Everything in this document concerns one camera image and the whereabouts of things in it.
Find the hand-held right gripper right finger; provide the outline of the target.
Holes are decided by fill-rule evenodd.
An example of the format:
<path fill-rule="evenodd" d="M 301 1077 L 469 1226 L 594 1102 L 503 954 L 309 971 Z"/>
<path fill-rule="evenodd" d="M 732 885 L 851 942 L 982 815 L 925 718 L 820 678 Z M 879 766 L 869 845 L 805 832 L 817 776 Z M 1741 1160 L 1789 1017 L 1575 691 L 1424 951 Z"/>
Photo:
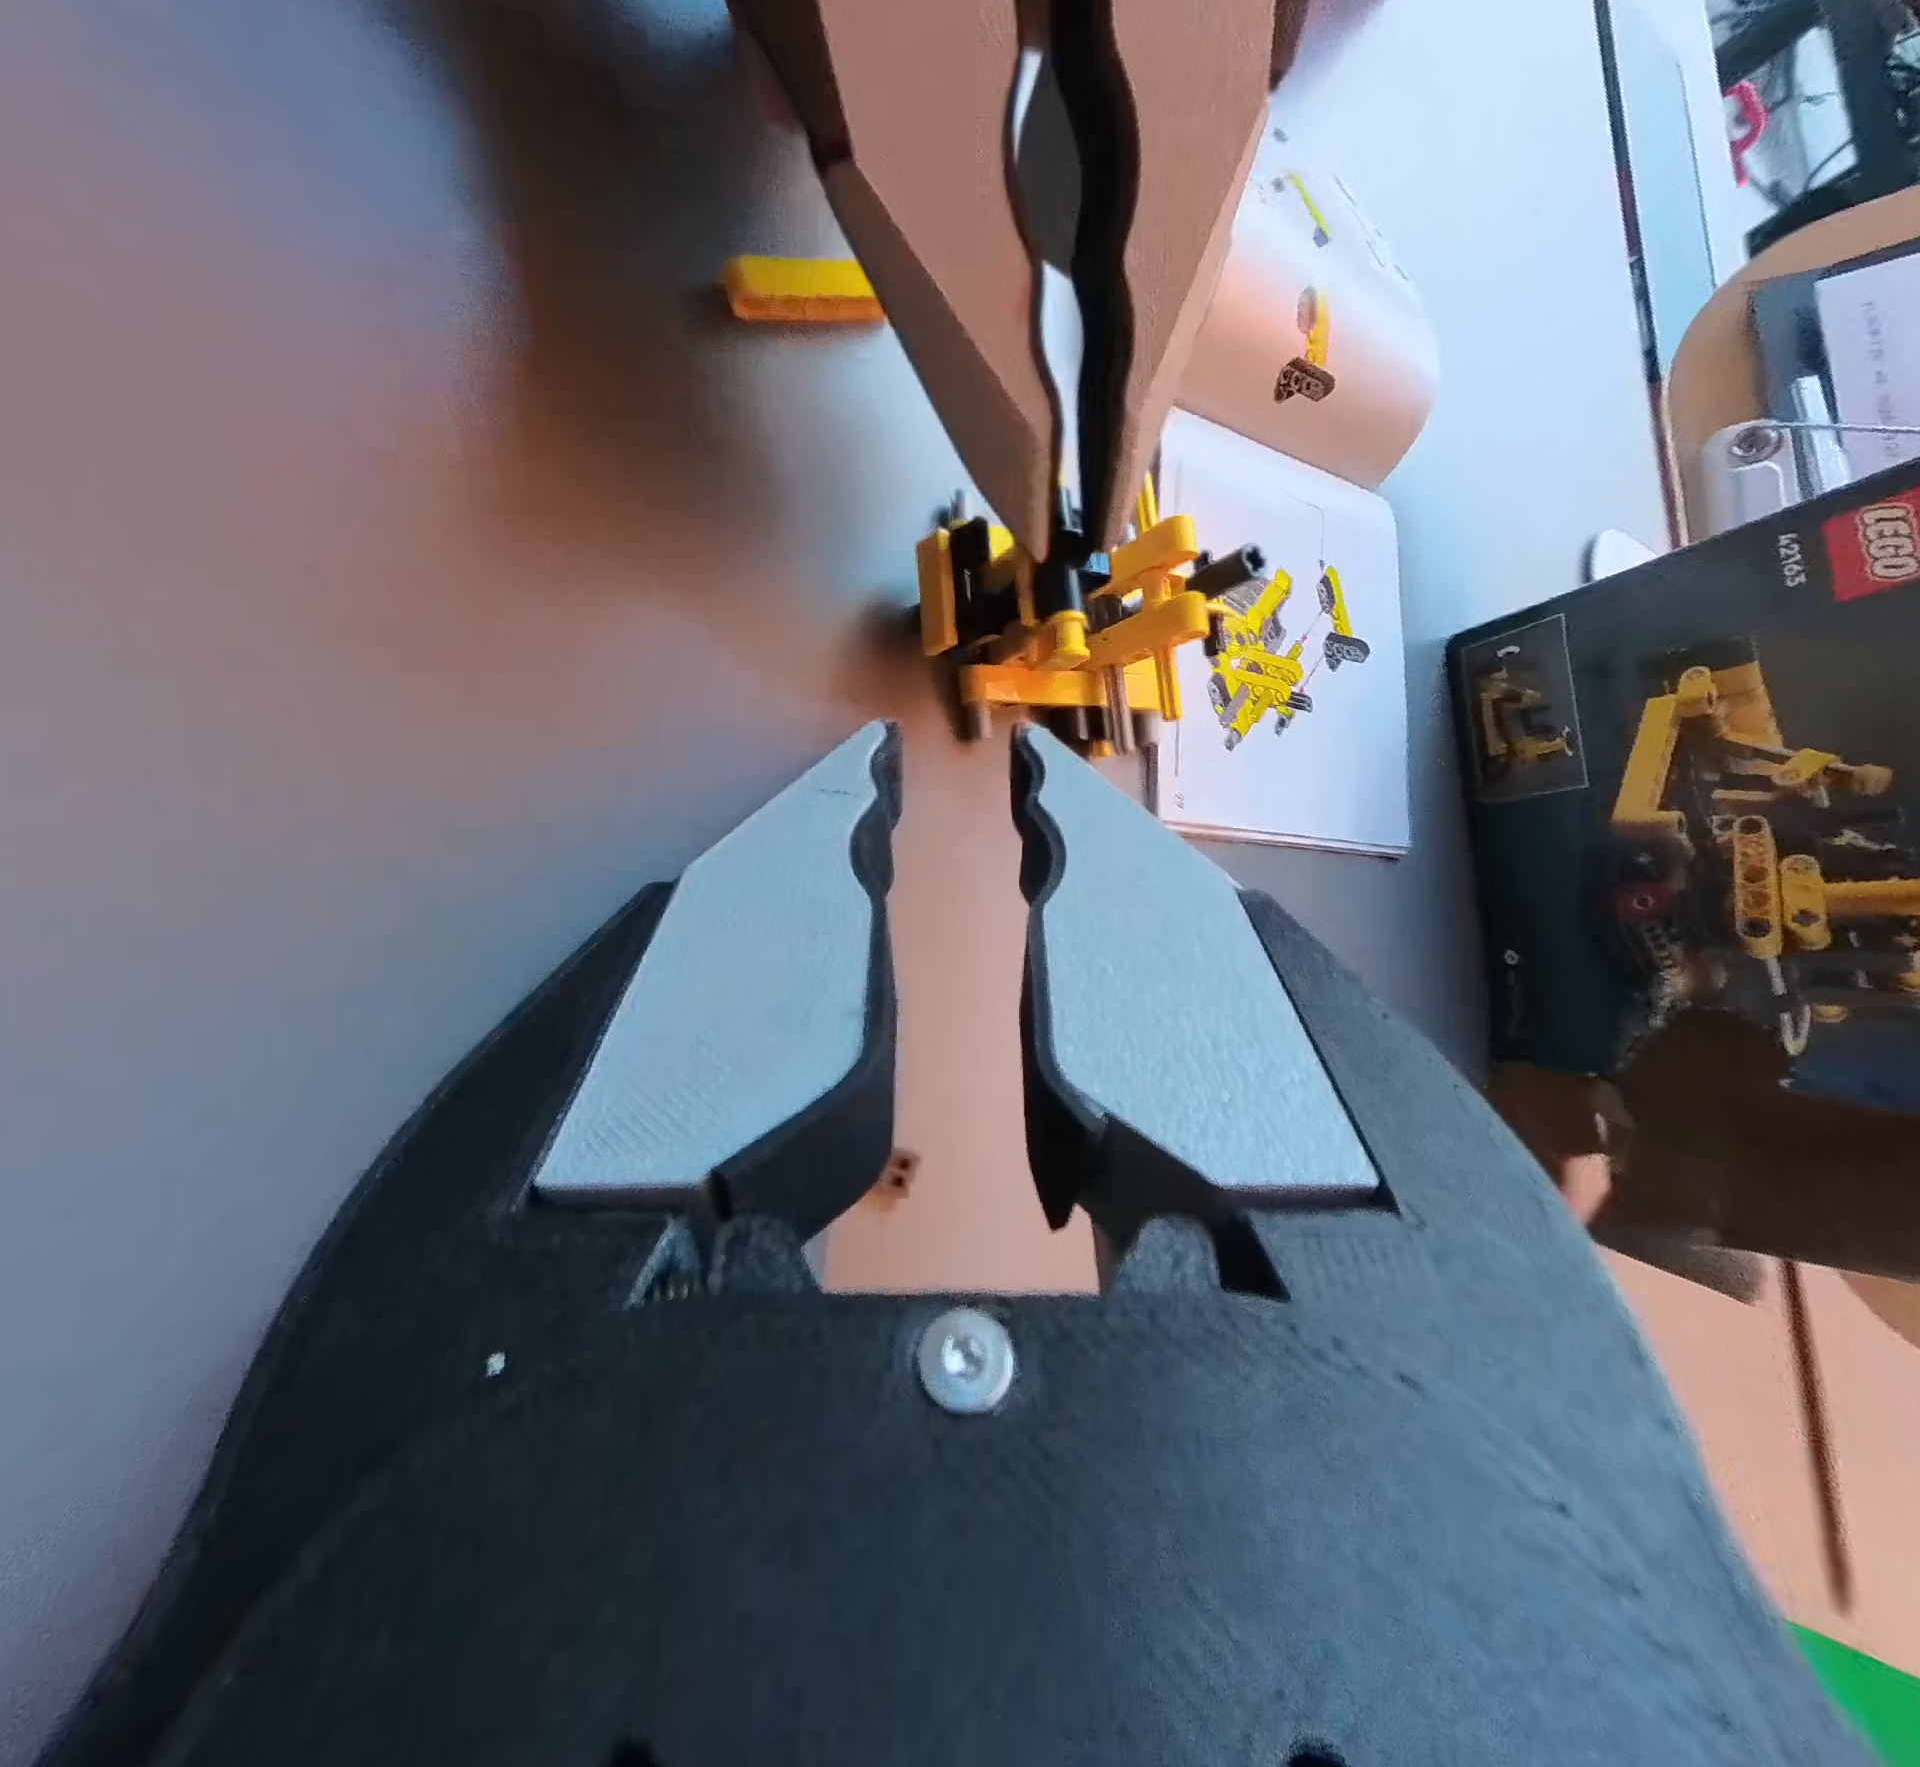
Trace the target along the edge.
<path fill-rule="evenodd" d="M 1233 881 L 1023 727 L 1025 1149 L 1053 1227 L 1346 1208 L 1378 1170 Z"/>

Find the green plastic bin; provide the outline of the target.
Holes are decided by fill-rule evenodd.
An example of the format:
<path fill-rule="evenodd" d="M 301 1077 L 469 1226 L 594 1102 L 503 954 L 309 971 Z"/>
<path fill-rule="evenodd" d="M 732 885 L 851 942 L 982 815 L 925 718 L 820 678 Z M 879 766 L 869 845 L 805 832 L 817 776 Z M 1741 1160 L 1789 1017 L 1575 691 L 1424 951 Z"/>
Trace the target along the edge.
<path fill-rule="evenodd" d="M 1787 1631 L 1871 1754 L 1886 1765 L 1918 1765 L 1918 1677 L 1803 1625 Z"/>

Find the yellow lego beam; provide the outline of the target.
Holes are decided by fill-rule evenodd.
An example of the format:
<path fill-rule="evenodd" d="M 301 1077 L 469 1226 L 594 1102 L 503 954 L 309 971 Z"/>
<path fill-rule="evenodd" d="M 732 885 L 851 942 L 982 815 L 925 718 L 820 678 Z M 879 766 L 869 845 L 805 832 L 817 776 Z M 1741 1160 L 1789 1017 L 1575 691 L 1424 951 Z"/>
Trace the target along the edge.
<path fill-rule="evenodd" d="M 885 320 L 878 292 L 854 259 L 730 256 L 721 293 L 732 320 L 752 326 L 838 331 Z"/>

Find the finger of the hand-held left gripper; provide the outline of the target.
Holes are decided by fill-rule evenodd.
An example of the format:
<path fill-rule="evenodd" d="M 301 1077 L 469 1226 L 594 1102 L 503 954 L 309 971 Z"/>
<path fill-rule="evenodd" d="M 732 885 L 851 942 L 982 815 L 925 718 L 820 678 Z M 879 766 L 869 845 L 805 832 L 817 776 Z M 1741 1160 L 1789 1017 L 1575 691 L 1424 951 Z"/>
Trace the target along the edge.
<path fill-rule="evenodd" d="M 847 156 L 832 215 L 967 476 L 1042 558 L 1059 411 L 1019 232 L 1016 0 L 817 0 Z"/>
<path fill-rule="evenodd" d="M 1051 0 L 1077 158 L 1077 543 L 1104 549 L 1165 428 L 1271 91 L 1277 0 Z"/>

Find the round wooden display board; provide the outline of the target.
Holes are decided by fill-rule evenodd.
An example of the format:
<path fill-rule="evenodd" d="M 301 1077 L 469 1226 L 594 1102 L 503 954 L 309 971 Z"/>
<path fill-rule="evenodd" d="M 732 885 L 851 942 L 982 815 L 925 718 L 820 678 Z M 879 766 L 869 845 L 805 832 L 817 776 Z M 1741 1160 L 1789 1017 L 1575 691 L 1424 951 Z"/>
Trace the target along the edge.
<path fill-rule="evenodd" d="M 1664 430 L 1674 462 L 1678 541 L 1709 533 L 1700 449 L 1709 436 L 1764 413 L 1764 374 L 1748 326 L 1748 293 L 1765 281 L 1910 246 L 1918 188 L 1873 198 L 1789 232 L 1725 281 L 1691 317 L 1664 383 Z"/>

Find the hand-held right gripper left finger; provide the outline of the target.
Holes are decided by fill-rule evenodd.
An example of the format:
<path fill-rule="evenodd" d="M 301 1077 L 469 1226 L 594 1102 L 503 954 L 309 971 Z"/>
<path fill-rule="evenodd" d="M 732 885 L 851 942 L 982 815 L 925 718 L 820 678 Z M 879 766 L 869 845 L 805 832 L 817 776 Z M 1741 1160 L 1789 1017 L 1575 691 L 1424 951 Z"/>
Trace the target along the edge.
<path fill-rule="evenodd" d="M 533 1168 L 546 1204 L 834 1219 L 893 1144 L 899 727 L 854 731 L 671 881 Z"/>

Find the printed instruction sheet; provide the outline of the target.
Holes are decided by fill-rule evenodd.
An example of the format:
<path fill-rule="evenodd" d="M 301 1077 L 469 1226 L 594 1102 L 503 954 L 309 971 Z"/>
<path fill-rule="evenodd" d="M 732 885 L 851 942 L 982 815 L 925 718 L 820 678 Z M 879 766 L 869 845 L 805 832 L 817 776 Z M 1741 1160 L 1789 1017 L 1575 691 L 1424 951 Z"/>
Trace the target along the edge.
<path fill-rule="evenodd" d="M 1854 481 L 1918 459 L 1918 242 L 1815 281 L 1833 420 Z"/>

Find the yellow lego vehicle model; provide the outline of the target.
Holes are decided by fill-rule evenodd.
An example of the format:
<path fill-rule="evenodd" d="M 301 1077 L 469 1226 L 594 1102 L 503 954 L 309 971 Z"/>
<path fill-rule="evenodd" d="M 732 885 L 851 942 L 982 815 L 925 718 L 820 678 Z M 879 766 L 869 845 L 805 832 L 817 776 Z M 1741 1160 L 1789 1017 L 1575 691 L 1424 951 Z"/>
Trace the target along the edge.
<path fill-rule="evenodd" d="M 1089 758 L 1143 748 L 1182 717 L 1179 652 L 1217 647 L 1226 597 L 1260 583 L 1258 545 L 1204 549 L 1147 476 L 1113 549 L 1036 560 L 967 494 L 917 545 L 914 622 L 976 742 L 1004 715 L 1048 717 Z"/>

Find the dark lego set box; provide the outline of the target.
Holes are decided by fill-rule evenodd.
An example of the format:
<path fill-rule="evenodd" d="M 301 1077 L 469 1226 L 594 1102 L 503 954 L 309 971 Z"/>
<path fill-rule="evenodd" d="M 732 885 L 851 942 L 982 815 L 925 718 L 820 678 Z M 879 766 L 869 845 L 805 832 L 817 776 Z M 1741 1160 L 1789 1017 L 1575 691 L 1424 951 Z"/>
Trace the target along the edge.
<path fill-rule="evenodd" d="M 1459 631 L 1491 1057 L 1622 1103 L 1625 1208 L 1916 1281 L 1906 461 Z"/>

